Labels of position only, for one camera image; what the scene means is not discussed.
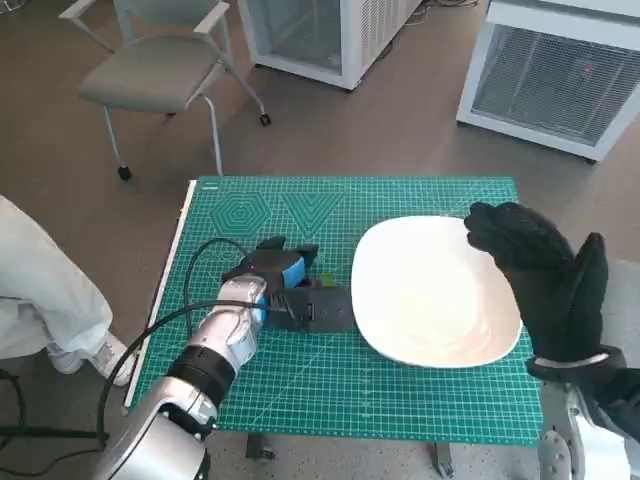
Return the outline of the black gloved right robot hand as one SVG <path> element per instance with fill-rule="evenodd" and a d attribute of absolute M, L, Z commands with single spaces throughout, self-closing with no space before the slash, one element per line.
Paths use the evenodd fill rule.
<path fill-rule="evenodd" d="M 469 244 L 489 254 L 511 286 L 536 357 L 576 363 L 602 352 L 609 269 L 601 234 L 573 251 L 554 223 L 513 202 L 476 202 L 464 225 Z"/>

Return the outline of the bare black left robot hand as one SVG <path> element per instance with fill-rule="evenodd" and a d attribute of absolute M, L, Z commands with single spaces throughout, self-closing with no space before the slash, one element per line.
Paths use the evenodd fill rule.
<path fill-rule="evenodd" d="M 318 244 L 286 248 L 285 236 L 267 238 L 246 254 L 240 263 L 222 275 L 226 282 L 241 275 L 264 279 L 269 292 L 310 285 L 309 269 L 313 265 Z"/>

